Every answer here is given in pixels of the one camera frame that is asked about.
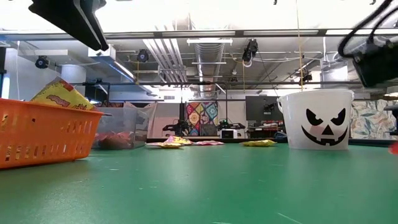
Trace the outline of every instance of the colorful artwork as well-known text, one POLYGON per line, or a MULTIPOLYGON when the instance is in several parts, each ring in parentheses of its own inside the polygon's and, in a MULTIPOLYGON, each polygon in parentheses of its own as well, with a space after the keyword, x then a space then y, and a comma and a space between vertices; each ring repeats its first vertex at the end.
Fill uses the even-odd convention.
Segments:
POLYGON ((383 111, 395 101, 354 101, 351 110, 351 136, 359 139, 397 139, 387 131, 396 129, 391 111, 383 111))
POLYGON ((215 102, 188 103, 185 111, 185 117, 192 126, 189 133, 191 136, 199 136, 201 134, 201 124, 213 124, 216 126, 218 123, 218 105, 215 102))

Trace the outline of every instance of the orange plastic basket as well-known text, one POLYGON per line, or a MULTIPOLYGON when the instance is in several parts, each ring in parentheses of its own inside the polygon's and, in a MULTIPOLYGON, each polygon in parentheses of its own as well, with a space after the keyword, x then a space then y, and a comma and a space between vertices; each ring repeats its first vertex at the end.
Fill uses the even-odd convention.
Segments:
POLYGON ((87 157, 102 115, 0 99, 0 169, 87 157))

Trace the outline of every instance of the halloween bucket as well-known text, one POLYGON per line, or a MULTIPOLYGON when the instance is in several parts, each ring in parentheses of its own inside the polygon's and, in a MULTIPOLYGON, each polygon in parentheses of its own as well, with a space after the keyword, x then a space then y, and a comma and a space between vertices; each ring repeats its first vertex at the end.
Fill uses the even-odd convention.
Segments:
POLYGON ((314 90, 278 98, 291 149, 346 150, 351 90, 314 90))

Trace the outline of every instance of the green work surface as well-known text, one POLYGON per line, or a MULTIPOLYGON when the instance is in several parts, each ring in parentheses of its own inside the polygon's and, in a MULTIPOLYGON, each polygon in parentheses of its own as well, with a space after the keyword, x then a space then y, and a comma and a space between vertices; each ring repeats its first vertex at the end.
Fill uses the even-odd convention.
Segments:
POLYGON ((191 146, 0 171, 1 223, 398 223, 398 157, 191 146))

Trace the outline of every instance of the patterned wall hanging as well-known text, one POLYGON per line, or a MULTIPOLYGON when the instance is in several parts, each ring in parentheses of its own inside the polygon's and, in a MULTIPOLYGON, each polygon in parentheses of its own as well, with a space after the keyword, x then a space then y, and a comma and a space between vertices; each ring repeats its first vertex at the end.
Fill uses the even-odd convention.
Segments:
POLYGON ((201 124, 212 124, 216 127, 218 123, 218 104, 216 102, 187 103, 185 112, 185 118, 192 125, 189 132, 191 136, 202 134, 200 132, 201 124))

